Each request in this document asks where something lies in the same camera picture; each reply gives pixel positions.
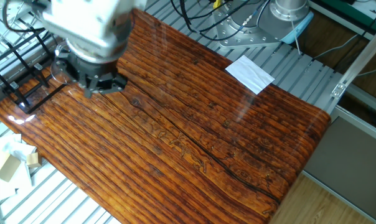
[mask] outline white tissue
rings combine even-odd
[[[0,200],[15,195],[15,189],[32,187],[31,175],[26,165],[26,157],[34,153],[36,147],[21,142],[21,134],[12,134],[0,138],[0,151],[10,153],[21,161],[21,164],[9,182],[0,179]]]
[[[240,57],[226,68],[233,77],[256,95],[266,88],[274,78],[246,56]]]

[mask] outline wooden board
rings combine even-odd
[[[67,86],[34,116],[7,99],[0,120],[121,223],[267,223],[329,115],[274,85],[254,95],[228,59],[148,14],[135,21],[124,91]]]
[[[301,174],[270,223],[372,224],[373,222]]]

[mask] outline cardboard box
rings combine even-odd
[[[35,152],[26,157],[26,165],[29,168],[40,167],[42,165],[41,156],[39,153]]]
[[[9,182],[20,164],[10,153],[0,151],[0,179]]]

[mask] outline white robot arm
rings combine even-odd
[[[132,30],[131,11],[146,0],[52,0],[41,12],[44,27],[66,39],[55,50],[56,65],[72,82],[92,93],[121,91],[127,78],[117,60]]]

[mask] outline black metal rack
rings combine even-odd
[[[46,32],[43,38],[41,38],[39,35],[43,32]],[[47,96],[45,96],[43,99],[41,99],[38,102],[29,101],[28,98],[37,91],[40,87],[49,88],[48,81],[52,78],[51,75],[48,77],[44,77],[42,73],[43,67],[49,66],[52,61],[54,60],[54,53],[52,53],[49,48],[46,46],[45,41],[49,38],[53,38],[55,43],[57,43],[55,37],[53,34],[50,34],[46,30],[37,31],[34,32],[32,35],[30,35],[28,38],[24,39],[22,42],[16,44],[15,46],[12,46],[9,42],[6,43],[6,45],[9,47],[9,50],[4,52],[0,56],[0,61],[4,58],[6,58],[10,54],[14,54],[18,61],[25,67],[26,71],[21,74],[17,79],[15,79],[13,82],[8,82],[1,74],[0,74],[0,87],[2,88],[2,92],[12,99],[12,101],[20,107],[20,109],[25,112],[25,114],[30,114],[33,111],[35,111],[40,105],[45,103],[49,98],[51,98],[55,93],[57,93],[59,90],[61,90],[65,85],[60,85],[58,88],[50,92]],[[19,54],[17,51],[19,48],[21,48],[23,45],[28,43],[32,39],[37,39],[38,43],[33,45],[30,49],[25,51],[23,54]],[[23,56],[28,53],[30,50],[40,46],[45,51],[45,57],[43,57],[39,63],[36,63],[33,67],[30,67],[28,63],[23,59]],[[25,93],[22,93],[20,91],[21,85],[26,82],[26,80],[29,80],[31,78],[35,78],[37,81],[39,81],[36,86],[32,87],[30,90],[25,91]]]

